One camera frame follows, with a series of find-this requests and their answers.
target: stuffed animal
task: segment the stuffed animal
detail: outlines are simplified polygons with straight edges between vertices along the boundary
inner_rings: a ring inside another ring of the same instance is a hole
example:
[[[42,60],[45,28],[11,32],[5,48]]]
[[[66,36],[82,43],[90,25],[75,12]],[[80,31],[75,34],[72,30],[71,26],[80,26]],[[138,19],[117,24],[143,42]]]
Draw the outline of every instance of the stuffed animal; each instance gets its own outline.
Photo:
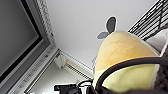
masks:
[[[101,74],[111,66],[135,58],[156,56],[158,54],[152,47],[133,34],[125,31],[111,32],[104,39],[97,55],[93,86],[96,85]],[[155,65],[131,66],[111,74],[106,78],[103,86],[118,93],[131,89],[150,89],[155,73]]]

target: wall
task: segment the wall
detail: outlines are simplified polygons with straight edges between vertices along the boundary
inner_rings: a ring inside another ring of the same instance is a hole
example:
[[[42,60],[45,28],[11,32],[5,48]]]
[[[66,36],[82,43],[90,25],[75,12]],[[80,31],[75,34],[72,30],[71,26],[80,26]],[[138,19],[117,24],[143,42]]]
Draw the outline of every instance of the wall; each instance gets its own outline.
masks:
[[[109,17],[127,31],[157,0],[46,0],[57,47],[91,67]]]
[[[59,69],[53,62],[37,81],[30,94],[59,94],[54,91],[54,85],[75,84],[77,79],[65,69]]]

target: yellow pillow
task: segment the yellow pillow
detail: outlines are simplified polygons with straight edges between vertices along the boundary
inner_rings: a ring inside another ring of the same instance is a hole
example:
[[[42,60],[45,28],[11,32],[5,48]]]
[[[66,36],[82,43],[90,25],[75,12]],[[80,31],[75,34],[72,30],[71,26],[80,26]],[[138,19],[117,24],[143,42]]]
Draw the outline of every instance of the yellow pillow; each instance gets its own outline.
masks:
[[[142,57],[156,57],[157,53],[144,41],[124,31],[115,31],[103,41],[96,59],[93,86],[109,67],[123,61]],[[111,74],[103,86],[121,93],[131,89],[149,89],[155,65],[137,65],[120,69]]]

